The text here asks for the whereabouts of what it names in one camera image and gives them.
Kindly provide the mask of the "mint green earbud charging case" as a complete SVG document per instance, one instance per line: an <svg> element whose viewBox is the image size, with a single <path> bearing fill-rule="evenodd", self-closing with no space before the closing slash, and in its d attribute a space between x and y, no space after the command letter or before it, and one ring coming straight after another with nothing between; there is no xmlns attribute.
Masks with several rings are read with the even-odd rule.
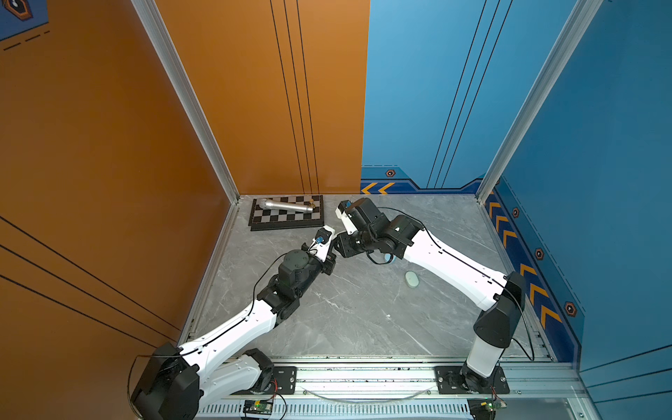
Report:
<svg viewBox="0 0 672 420"><path fill-rule="evenodd" d="M404 279L405 279L406 285L408 285L408 287L411 288L411 289L418 288L418 286L420 284L418 274L414 271L407 271L404 274Z"/></svg>

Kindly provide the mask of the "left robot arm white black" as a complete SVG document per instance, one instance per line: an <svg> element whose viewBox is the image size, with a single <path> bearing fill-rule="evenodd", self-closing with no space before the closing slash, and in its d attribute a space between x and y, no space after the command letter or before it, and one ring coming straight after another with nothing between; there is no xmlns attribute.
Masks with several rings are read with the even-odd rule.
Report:
<svg viewBox="0 0 672 420"><path fill-rule="evenodd" d="M278 258L278 274L238 315L180 346L166 343L150 355L129 406L140 419L193 419L199 409L236 392L262 393L274 364L248 345L287 320L321 274L331 275L332 251L292 250Z"/></svg>

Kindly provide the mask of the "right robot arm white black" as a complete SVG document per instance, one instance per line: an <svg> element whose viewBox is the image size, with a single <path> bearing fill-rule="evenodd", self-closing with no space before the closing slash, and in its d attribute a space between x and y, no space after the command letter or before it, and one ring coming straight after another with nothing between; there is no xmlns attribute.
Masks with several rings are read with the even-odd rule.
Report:
<svg viewBox="0 0 672 420"><path fill-rule="evenodd" d="M400 212L390 220L371 199L341 201L335 210L346 231L334 247L342 257L379 251L432 272L469 298L481 313L465 363L448 378L467 393L495 390L496 371L523 317L525 279L488 268L444 244L417 218Z"/></svg>

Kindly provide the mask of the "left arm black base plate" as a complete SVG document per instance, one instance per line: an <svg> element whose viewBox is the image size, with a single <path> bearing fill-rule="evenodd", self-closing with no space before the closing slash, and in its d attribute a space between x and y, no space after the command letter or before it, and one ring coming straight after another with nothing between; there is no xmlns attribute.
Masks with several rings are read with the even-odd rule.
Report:
<svg viewBox="0 0 672 420"><path fill-rule="evenodd" d="M297 372L297 368L293 366L265 369L252 388L238 391L234 393L234 396L272 395L274 393L283 396L293 395L296 390Z"/></svg>

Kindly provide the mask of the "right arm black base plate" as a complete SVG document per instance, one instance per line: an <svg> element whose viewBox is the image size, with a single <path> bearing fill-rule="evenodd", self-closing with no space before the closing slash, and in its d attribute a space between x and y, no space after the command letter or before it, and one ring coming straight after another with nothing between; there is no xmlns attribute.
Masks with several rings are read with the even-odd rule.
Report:
<svg viewBox="0 0 672 420"><path fill-rule="evenodd" d="M467 366L437 366L434 374L440 395L510 393L509 382L501 366L497 366L488 377L479 376Z"/></svg>

